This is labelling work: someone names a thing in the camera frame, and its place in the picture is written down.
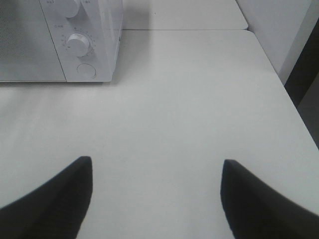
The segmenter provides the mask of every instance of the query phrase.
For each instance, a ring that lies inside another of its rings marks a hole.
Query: microwave door
[[[0,0],[0,81],[66,81],[39,0]]]

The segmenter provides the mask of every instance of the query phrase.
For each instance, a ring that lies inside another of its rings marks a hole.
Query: dial
[[[55,9],[58,13],[67,18],[75,17],[80,9],[80,0],[55,0]]]
[[[66,41],[66,47],[70,54],[82,57],[89,53],[90,42],[86,36],[76,33]]]

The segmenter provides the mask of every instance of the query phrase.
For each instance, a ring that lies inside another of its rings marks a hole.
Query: microwave
[[[0,0],[0,82],[110,82],[122,0]]]

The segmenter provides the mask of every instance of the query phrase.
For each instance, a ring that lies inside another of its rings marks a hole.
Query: black object
[[[75,239],[92,188],[91,158],[80,157],[38,189],[0,209],[0,238]]]
[[[319,239],[317,215],[273,190],[235,160],[224,163],[221,201],[236,239]]]
[[[296,107],[300,104],[318,73],[319,20],[285,84],[285,88]]]

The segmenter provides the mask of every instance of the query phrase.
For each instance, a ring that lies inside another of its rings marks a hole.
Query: table surface
[[[224,159],[319,214],[319,151],[248,31],[124,31],[112,83],[0,85],[0,207],[81,155],[79,239],[232,238]]]
[[[236,0],[123,0],[124,29],[247,29]]]

